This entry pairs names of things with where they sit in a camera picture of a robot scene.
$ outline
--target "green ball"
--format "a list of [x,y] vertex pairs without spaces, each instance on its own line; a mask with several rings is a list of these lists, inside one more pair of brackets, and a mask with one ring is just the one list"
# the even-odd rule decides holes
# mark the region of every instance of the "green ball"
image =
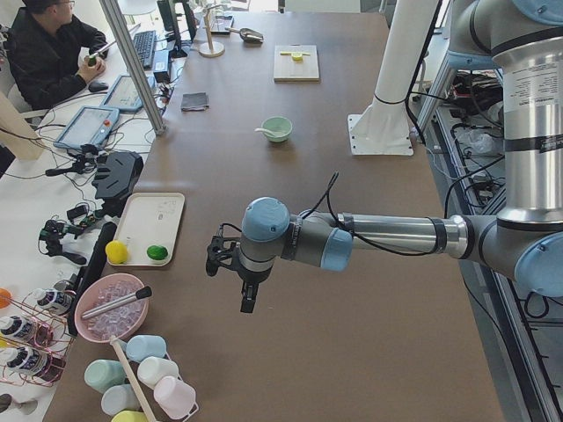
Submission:
[[155,261],[162,261],[168,256],[168,250],[160,244],[152,244],[147,248],[147,255]]

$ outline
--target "wooden board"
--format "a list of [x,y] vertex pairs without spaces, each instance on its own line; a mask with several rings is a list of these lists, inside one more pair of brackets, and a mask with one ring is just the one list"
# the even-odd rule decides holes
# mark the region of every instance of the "wooden board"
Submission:
[[43,152],[43,141],[33,132],[11,102],[0,92],[0,142],[19,160],[36,160]]
[[[282,52],[302,52],[303,60],[295,62],[291,55]],[[274,51],[274,80],[275,82],[320,80],[318,73],[317,46],[275,46]]]

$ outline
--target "yellow cup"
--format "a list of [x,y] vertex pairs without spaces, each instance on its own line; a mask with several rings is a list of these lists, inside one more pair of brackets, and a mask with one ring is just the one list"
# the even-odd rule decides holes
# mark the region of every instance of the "yellow cup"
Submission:
[[120,411],[112,418],[112,422],[149,422],[141,411]]

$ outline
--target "white desk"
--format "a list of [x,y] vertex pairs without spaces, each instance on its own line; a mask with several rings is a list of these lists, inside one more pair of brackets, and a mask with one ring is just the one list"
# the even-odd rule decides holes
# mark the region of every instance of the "white desk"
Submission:
[[[174,61],[172,65],[172,80],[181,71],[184,59]],[[99,81],[113,84],[118,75],[126,74],[125,64],[117,46],[109,50],[106,59],[106,72],[99,77]],[[66,101],[53,110],[49,111],[43,119],[42,126],[47,124],[64,125],[72,119],[81,106],[99,106],[105,93],[90,94],[87,89],[79,92],[75,99]],[[120,121],[115,127],[123,122],[135,118],[119,130],[123,136],[109,138],[107,147],[116,150],[132,150],[138,152],[146,159],[150,145],[155,140],[154,131],[150,122],[146,119],[146,113],[142,109],[136,114],[122,114]],[[40,130],[42,136],[55,139],[63,127],[47,126]],[[52,142],[45,140],[45,145],[53,148]],[[60,154],[54,156],[49,151],[43,151],[36,161],[14,160],[7,174],[21,178],[30,178],[44,174],[46,169],[61,165],[62,168],[69,167],[70,157],[66,156],[61,149],[53,150]],[[84,197],[93,200],[95,189],[91,185],[91,178],[95,173],[77,175],[68,173],[68,177],[81,186]],[[77,190],[63,175],[55,177],[38,177],[32,179],[20,179],[4,175],[0,178],[0,221],[3,224],[3,241],[0,242],[0,255],[2,259],[2,282],[0,287],[6,288],[12,294],[13,299],[22,301],[32,290],[37,287],[52,287],[57,281],[68,279],[73,273],[77,273],[79,266],[73,264],[63,257],[50,258],[41,255],[38,251],[38,238],[45,221],[54,215],[59,215],[66,220],[66,211],[73,208],[77,203],[84,202],[83,194]],[[100,200],[95,200],[98,207]],[[65,251],[76,252],[90,258],[93,245],[98,239],[99,228],[103,222],[98,222],[94,229],[86,231],[77,240],[72,235],[67,235],[62,240]],[[0,317],[20,315],[19,308],[11,305],[0,309]],[[17,401],[23,402],[30,398],[38,400],[38,408],[31,415],[24,416],[17,410],[9,410],[0,413],[0,422],[39,422],[55,393],[55,388],[45,388],[32,384],[23,386],[12,386],[0,383],[0,392],[11,394]]]

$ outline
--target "keyboard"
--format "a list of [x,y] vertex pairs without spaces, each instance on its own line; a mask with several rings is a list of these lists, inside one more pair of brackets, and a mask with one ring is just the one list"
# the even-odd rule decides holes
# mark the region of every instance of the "keyboard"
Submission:
[[142,31],[133,37],[133,46],[141,59],[145,69],[152,68],[152,60],[155,55],[155,45],[157,43],[156,31]]

